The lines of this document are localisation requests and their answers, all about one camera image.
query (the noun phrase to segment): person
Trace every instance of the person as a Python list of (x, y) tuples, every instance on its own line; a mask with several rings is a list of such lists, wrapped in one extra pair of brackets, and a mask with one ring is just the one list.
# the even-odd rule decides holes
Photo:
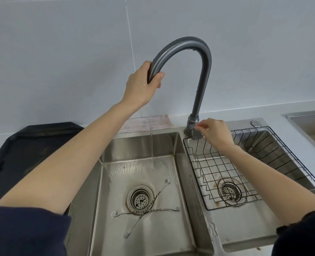
[[(123, 99), (26, 175), (0, 200), (0, 255), (66, 255), (71, 218), (62, 215), (106, 146), (126, 120), (160, 88), (164, 73), (147, 84), (151, 62), (131, 74)], [(315, 255), (315, 195), (233, 143), (224, 121), (207, 119), (196, 129), (245, 175), (287, 226), (273, 255)]]

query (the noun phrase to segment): metal grid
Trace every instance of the metal grid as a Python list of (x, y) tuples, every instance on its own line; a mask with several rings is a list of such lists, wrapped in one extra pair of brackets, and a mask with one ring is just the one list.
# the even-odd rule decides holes
[[(245, 152), (290, 177), (305, 188), (315, 189), (315, 177), (269, 127), (232, 131), (232, 138)], [(241, 206), (261, 200), (254, 187), (231, 161), (205, 138), (184, 139), (194, 175), (207, 210)]]

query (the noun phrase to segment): drain ring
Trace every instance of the drain ring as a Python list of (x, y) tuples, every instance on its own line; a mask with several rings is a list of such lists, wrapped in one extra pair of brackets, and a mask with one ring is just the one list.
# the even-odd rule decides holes
[(245, 186), (234, 178), (224, 178), (218, 183), (220, 197), (225, 203), (232, 206), (240, 206), (246, 201)]
[(140, 215), (141, 212), (151, 209), (153, 205), (150, 202), (153, 198), (154, 193), (150, 187), (137, 185), (127, 195), (127, 207), (133, 214)]

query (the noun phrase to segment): gray metal faucet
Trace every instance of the gray metal faucet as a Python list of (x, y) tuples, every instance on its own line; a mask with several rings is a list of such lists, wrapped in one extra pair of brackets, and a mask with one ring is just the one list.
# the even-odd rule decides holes
[(185, 128), (185, 134), (190, 136), (193, 140), (202, 138), (202, 134), (196, 131), (194, 127), (199, 122), (199, 110), (205, 93), (207, 80), (210, 75), (212, 57), (211, 52), (207, 44), (196, 37), (183, 37), (174, 40), (165, 46), (158, 55), (154, 58), (149, 71), (148, 71), (148, 83), (151, 82), (153, 77), (160, 72), (163, 65), (176, 53), (185, 49), (192, 49), (198, 51), (201, 56), (203, 67), (200, 73), (200, 79), (198, 83), (197, 93), (195, 95), (194, 105), (192, 113), (187, 120), (187, 126)]

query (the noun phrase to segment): sleeve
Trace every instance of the sleeve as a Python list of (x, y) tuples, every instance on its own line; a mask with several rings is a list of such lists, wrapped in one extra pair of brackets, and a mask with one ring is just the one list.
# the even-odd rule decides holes
[(315, 255), (315, 211), (298, 223), (278, 228), (272, 256)]
[(0, 255), (66, 255), (69, 216), (31, 207), (0, 206)]

